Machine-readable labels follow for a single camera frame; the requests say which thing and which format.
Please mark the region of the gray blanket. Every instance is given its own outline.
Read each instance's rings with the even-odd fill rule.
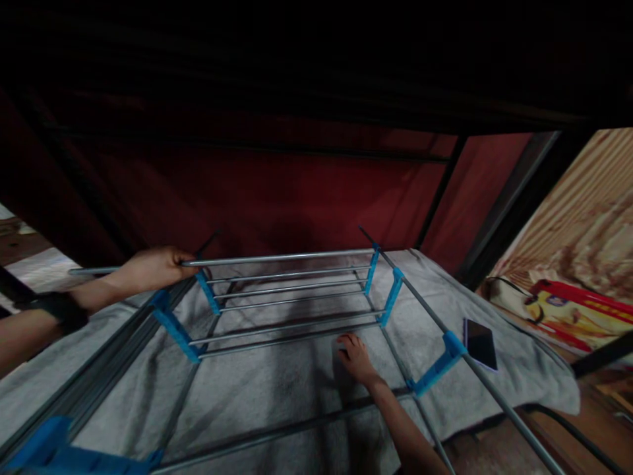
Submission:
[[[567,364],[545,343],[517,329],[490,304],[461,287],[439,266],[417,251],[397,251],[389,256],[429,302],[446,326],[462,335],[467,317],[492,328],[499,372],[489,377],[512,406],[538,402],[575,414],[580,394]],[[214,267],[214,277],[266,274],[277,270],[317,269],[362,265],[368,257],[319,259],[302,263],[252,264]],[[310,279],[310,282],[349,280],[350,275]],[[382,308],[393,282],[391,268],[381,259],[371,298]],[[285,281],[284,286],[304,281]],[[280,286],[278,282],[254,281],[233,291]],[[226,285],[217,285],[223,293]],[[251,296],[229,300],[228,306],[298,296],[356,290],[358,285]],[[223,314],[216,334],[279,323],[305,316],[369,309],[365,298],[348,296],[280,306],[261,307]],[[115,305],[103,310],[82,331],[48,348],[35,360],[0,382],[0,440],[8,438],[27,417],[78,368],[87,356],[126,319],[132,309]],[[211,313],[204,294],[195,286],[176,309],[193,337],[204,336]],[[369,321],[368,318],[349,324]],[[342,324],[321,325],[318,329]],[[441,332],[406,287],[402,287],[387,326],[400,357],[419,377],[442,354]],[[292,331],[217,342],[210,349],[267,340]],[[372,328],[359,333],[369,347],[372,362],[393,388],[404,381],[381,332]],[[295,342],[248,352],[216,356],[201,363],[176,432],[164,460],[177,459],[225,439],[268,427],[276,427],[340,409],[347,401],[367,396],[342,371],[335,357],[334,337]],[[156,449],[167,417],[184,383],[190,363],[178,346],[159,330],[130,370],[112,390],[77,437],[82,447],[144,458]],[[498,414],[500,408],[466,363],[459,362],[421,402],[442,439]],[[412,401],[405,409],[430,440]],[[377,411],[336,422],[246,451],[207,462],[187,473],[393,473],[398,457]]]

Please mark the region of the person's left hand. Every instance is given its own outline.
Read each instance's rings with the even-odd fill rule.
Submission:
[[[193,259],[193,254],[174,246],[155,247],[137,253],[119,270],[101,280],[128,295],[159,290],[198,272],[198,267],[179,265],[181,261]]]

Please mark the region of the blue plastic connector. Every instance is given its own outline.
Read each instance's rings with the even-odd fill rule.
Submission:
[[[391,290],[389,291],[389,295],[387,296],[387,302],[384,304],[384,313],[380,317],[380,326],[384,328],[389,322],[389,317],[391,317],[391,312],[394,309],[394,305],[396,304],[396,299],[398,298],[398,292],[400,291],[400,287],[402,287],[402,278],[404,274],[398,267],[394,267],[394,283],[391,285]]]
[[[191,337],[185,328],[180,324],[176,316],[169,307],[169,292],[161,290],[152,299],[152,305],[154,306],[154,316],[160,322],[165,330],[171,335],[171,337],[178,343],[180,349],[185,355],[194,363],[200,363],[199,348],[196,346],[189,346]]]
[[[449,369],[455,366],[460,358],[468,353],[466,347],[453,332],[446,332],[442,336],[444,340],[444,354],[431,366],[431,368],[420,378],[418,382],[410,379],[407,386],[417,397],[423,395],[438,379],[440,379]]]
[[[152,453],[138,461],[101,452],[71,447],[68,432],[72,420],[54,417],[44,422],[23,448],[3,467],[37,475],[147,475],[162,458]]]
[[[371,267],[369,268],[369,272],[367,273],[367,282],[365,283],[365,295],[369,295],[369,290],[371,289],[371,281],[374,278],[374,272],[376,271],[378,258],[380,257],[380,246],[377,243],[373,243],[371,247],[374,248],[374,254],[371,256]]]
[[[204,292],[204,295],[206,295],[206,299],[209,301],[209,305],[211,305],[211,310],[213,311],[213,314],[219,316],[220,306],[216,301],[216,295],[213,293],[213,287],[206,283],[206,275],[204,274],[204,270],[200,270],[200,272],[196,274],[196,279],[198,279],[198,283],[200,284],[200,287],[202,287],[202,291]]]

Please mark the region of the hand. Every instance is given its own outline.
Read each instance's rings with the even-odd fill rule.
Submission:
[[[337,343],[345,345],[345,350],[338,350],[338,357],[343,365],[363,386],[369,386],[382,378],[369,361],[369,353],[365,343],[353,333],[345,333],[336,339]]]
[[[193,254],[174,246],[155,247],[137,253],[119,270],[100,280],[126,295],[159,290],[198,272],[198,267],[179,265],[192,259]]]

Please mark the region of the smartphone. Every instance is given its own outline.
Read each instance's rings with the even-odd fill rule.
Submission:
[[[498,371],[493,331],[490,328],[464,319],[464,346],[479,364],[491,371]]]

